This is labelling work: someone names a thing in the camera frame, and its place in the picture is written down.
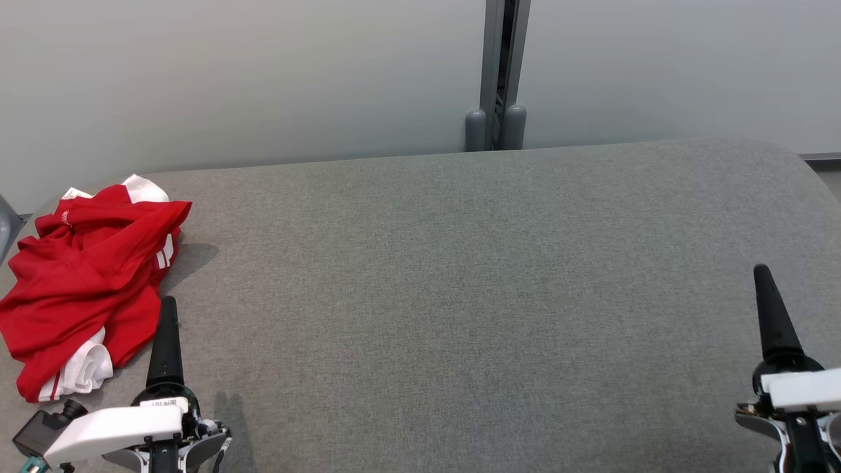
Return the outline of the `red basketball shorts white bands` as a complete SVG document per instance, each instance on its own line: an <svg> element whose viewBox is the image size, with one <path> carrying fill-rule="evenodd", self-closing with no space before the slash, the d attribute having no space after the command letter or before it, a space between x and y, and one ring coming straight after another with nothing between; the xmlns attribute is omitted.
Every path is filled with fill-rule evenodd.
<svg viewBox="0 0 841 473"><path fill-rule="evenodd" d="M9 260L17 281L0 300L0 335L23 363L17 390L25 401L60 395L60 371L99 333L121 368L156 332L159 288L169 269L163 251L103 240L90 248L69 240L27 237Z"/></svg>

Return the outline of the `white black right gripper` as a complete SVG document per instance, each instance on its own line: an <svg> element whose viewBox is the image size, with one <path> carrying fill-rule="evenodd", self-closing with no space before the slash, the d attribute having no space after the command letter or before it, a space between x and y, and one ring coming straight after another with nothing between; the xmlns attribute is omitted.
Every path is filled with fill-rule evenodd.
<svg viewBox="0 0 841 473"><path fill-rule="evenodd" d="M841 368L805 357L769 267L755 266L753 276L763 363L755 400L738 404L734 419L779 443L768 473L841 473ZM802 363L801 371L778 363Z"/></svg>

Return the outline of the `grey metal partition post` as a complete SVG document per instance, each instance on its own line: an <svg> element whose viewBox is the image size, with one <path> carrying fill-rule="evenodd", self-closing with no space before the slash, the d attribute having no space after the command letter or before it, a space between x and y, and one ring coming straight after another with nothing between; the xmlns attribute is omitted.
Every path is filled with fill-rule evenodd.
<svg viewBox="0 0 841 473"><path fill-rule="evenodd" d="M520 150L528 111L518 89L532 0L484 2L480 107L466 114L465 150Z"/></svg>

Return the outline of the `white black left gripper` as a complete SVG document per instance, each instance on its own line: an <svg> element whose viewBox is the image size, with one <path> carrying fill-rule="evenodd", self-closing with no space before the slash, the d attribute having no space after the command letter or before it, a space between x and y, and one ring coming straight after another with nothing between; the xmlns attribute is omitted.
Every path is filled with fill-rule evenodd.
<svg viewBox="0 0 841 473"><path fill-rule="evenodd" d="M205 419L197 397L184 384L177 302L160 299L147 389L129 407L93 411L69 423L42 454L52 469L102 457L132 473L212 473L233 440L228 426Z"/></svg>

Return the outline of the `grey metal frame leg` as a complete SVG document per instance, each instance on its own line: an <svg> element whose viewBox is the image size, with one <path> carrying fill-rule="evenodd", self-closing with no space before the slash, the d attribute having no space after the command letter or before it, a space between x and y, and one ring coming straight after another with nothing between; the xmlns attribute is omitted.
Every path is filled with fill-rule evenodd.
<svg viewBox="0 0 841 473"><path fill-rule="evenodd" d="M24 222L6 198L0 194L0 263L8 255Z"/></svg>

